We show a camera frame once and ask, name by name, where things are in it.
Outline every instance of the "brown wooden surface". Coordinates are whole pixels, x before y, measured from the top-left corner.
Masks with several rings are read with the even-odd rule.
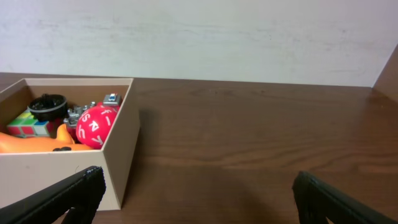
[[[398,102],[398,45],[383,68],[374,88]]]
[[[0,86],[28,76],[0,75]],[[291,186],[299,170],[398,220],[398,105],[384,95],[340,86],[136,84],[141,133],[124,206],[98,212],[94,223],[298,223]]]

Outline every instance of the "red ball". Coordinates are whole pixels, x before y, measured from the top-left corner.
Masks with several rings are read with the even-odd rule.
[[[93,149],[101,149],[116,115],[116,109],[108,106],[95,106],[86,110],[77,122],[77,139]]]

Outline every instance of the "open box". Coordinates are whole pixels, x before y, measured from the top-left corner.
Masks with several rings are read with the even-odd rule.
[[[118,210],[139,132],[132,78],[27,78],[0,92],[0,131],[44,93],[61,94],[68,106],[99,102],[119,93],[123,103],[102,149],[0,154],[0,207],[28,197],[89,166],[104,170],[106,192],[98,210]]]

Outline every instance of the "rubik's cube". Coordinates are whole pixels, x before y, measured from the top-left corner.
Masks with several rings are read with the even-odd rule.
[[[8,133],[20,138],[53,136],[61,120],[38,121],[29,110],[24,111],[14,121],[7,125]]]

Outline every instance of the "orange object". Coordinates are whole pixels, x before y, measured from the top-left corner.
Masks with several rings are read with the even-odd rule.
[[[0,153],[16,152],[52,152],[54,149],[69,147],[72,151],[92,150],[92,147],[84,144],[75,144],[67,131],[66,124],[57,129],[57,138],[17,138],[8,134],[0,133]]]

